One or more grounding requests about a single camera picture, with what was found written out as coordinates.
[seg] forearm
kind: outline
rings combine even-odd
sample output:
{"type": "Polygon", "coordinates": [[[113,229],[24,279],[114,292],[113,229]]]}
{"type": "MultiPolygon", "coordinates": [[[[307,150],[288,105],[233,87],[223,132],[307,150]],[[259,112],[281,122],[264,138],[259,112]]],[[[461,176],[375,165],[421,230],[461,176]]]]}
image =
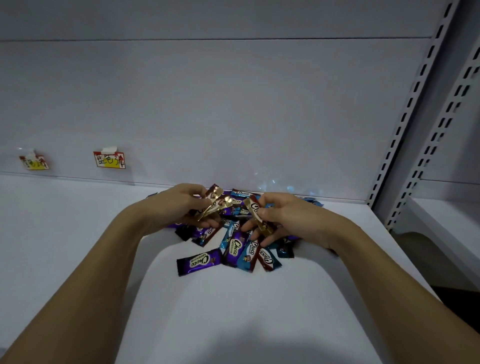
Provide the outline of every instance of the forearm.
{"type": "Polygon", "coordinates": [[[480,336],[359,227],[333,247],[398,363],[473,363],[480,336]]]}
{"type": "Polygon", "coordinates": [[[3,363],[108,363],[142,226],[120,213],[9,348],[3,363]]]}

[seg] price tag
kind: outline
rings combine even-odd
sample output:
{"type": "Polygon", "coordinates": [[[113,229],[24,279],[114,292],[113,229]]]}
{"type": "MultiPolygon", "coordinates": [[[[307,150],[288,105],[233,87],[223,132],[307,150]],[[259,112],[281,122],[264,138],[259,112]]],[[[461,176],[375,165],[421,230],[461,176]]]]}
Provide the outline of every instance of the price tag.
{"type": "Polygon", "coordinates": [[[28,156],[20,156],[20,160],[23,162],[25,168],[28,170],[48,170],[47,162],[45,162],[45,158],[43,156],[37,155],[28,155],[28,156]]]}
{"type": "Polygon", "coordinates": [[[93,152],[97,167],[125,169],[125,156],[121,152],[102,153],[93,152]]]}

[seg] pile of candy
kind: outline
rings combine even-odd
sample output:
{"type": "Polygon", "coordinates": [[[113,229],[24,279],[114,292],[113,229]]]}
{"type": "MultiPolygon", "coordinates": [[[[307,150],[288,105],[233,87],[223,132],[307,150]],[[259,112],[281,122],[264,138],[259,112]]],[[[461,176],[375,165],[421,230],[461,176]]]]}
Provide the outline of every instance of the pile of candy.
{"type": "MultiPolygon", "coordinates": [[[[264,237],[271,235],[277,228],[272,223],[263,221],[258,216],[257,211],[260,207],[258,198],[260,198],[260,195],[236,189],[224,192],[214,184],[207,191],[206,197],[212,201],[210,207],[203,211],[191,211],[190,214],[199,221],[208,215],[218,213],[222,218],[221,227],[227,228],[227,232],[218,248],[188,258],[178,259],[177,268],[179,276],[219,264],[253,272],[257,260],[266,271],[271,272],[282,266],[279,260],[272,254],[271,249],[276,249],[279,258],[294,258],[293,244],[299,239],[296,236],[279,239],[267,248],[260,246],[264,237]],[[263,235],[255,241],[250,240],[252,231],[243,232],[240,230],[243,223],[251,218],[255,220],[263,235]]],[[[301,198],[312,204],[323,206],[314,198],[301,198]]],[[[193,243],[202,247],[221,229],[221,227],[216,229],[197,228],[182,224],[173,224],[170,227],[177,228],[175,233],[184,241],[191,238],[193,243]]]]}

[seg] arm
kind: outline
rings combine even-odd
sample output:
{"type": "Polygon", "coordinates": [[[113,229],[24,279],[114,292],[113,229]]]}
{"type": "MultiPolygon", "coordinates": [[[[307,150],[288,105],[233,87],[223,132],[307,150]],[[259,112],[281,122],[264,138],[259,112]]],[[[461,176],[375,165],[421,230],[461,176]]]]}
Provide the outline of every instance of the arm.
{"type": "Polygon", "coordinates": [[[0,363],[112,362],[120,306],[141,238],[174,221],[218,226],[185,215],[210,205],[192,196],[205,192],[200,185],[180,184],[120,212],[0,363]]]}
{"type": "Polygon", "coordinates": [[[398,363],[478,363],[480,335],[352,221],[289,194],[265,193],[259,202],[275,204],[260,209],[261,218],[283,225],[263,246],[293,234],[338,253],[398,363]]]}

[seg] person's left hand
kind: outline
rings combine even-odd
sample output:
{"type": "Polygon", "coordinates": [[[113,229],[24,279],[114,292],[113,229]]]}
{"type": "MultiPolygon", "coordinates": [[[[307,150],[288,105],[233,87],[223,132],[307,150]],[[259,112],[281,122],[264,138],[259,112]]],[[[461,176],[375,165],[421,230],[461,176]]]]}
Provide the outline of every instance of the person's left hand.
{"type": "Polygon", "coordinates": [[[145,222],[144,235],[153,234],[172,223],[218,228],[220,226],[218,215],[197,221],[188,214],[192,209],[203,210],[212,204],[210,199],[205,198],[206,192],[207,189],[201,184],[181,183],[136,202],[126,210],[130,210],[145,222]]]}

